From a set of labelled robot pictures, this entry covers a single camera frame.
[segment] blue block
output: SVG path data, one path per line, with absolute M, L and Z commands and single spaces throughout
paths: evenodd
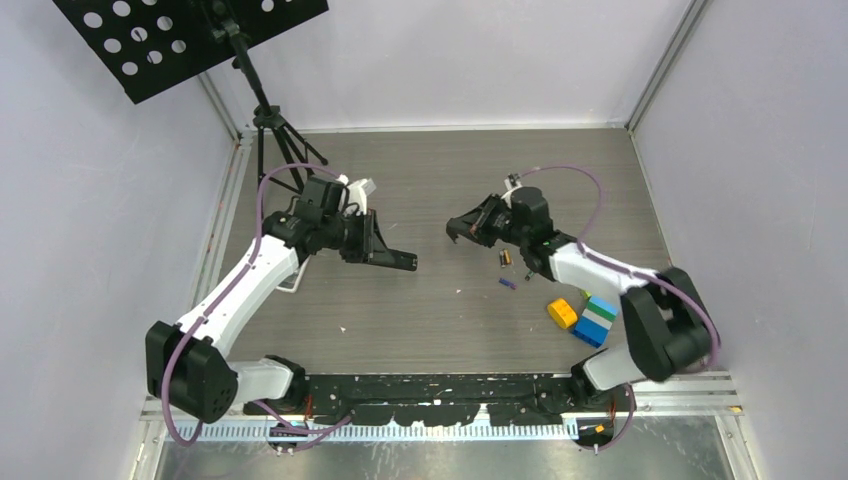
M 609 312 L 613 315 L 618 315 L 618 309 L 613 307 L 611 304 L 604 301 L 604 299 L 596 296 L 592 296 L 589 298 L 589 303 L 595 304 L 606 312 Z
M 586 317 L 580 317 L 571 333 L 580 340 L 598 348 L 606 341 L 609 330 Z

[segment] white wall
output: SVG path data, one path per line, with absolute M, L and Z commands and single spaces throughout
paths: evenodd
M 0 2 L 0 478 L 121 478 L 232 144 L 195 82 L 133 106 L 49 0 Z
M 845 478 L 848 4 L 713 2 L 637 130 L 769 479 Z
M 623 124 L 688 3 L 330 0 L 254 63 L 298 128 Z M 213 78 L 252 119 L 240 72 Z

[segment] music stand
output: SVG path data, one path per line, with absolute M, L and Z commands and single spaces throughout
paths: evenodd
M 265 176 L 264 134 L 271 130 L 286 163 L 329 162 L 271 105 L 248 49 L 329 10 L 327 0 L 53 0 L 133 103 L 180 84 L 235 57 L 256 96 L 259 130 L 257 182 Z M 295 186 L 271 181 L 295 194 Z M 307 176 L 312 175 L 306 169 Z

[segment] stacked blocks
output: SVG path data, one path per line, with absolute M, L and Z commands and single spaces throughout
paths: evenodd
M 586 309 L 571 332 L 580 340 L 598 348 L 604 344 L 618 315 L 618 309 L 598 297 L 590 297 Z

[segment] floor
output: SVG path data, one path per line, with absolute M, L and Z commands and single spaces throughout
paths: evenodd
M 595 350 L 561 330 L 546 306 L 580 292 L 543 278 L 524 280 L 520 261 L 501 269 L 495 249 L 445 234 L 450 217 L 504 191 L 508 173 L 574 163 L 594 171 L 608 194 L 587 243 L 625 262 L 668 264 L 633 146 L 624 130 L 464 131 L 311 135 L 330 166 L 351 179 L 372 177 L 369 207 L 391 248 L 419 256 L 415 273 L 350 265 L 332 251 L 314 257 L 296 294 L 263 304 L 235 343 L 230 360 L 275 354 L 313 373 L 565 372 Z M 268 168 L 282 164 L 266 142 Z M 244 254 L 254 228 L 256 152 L 242 186 L 224 271 Z M 595 206 L 594 186 L 555 171 L 525 184 L 542 189 L 555 226 L 576 235 Z M 273 187 L 266 211 L 285 209 Z M 517 248 L 511 248 L 513 256 Z M 506 277 L 513 291 L 498 283 Z M 606 346 L 624 341 L 614 323 Z

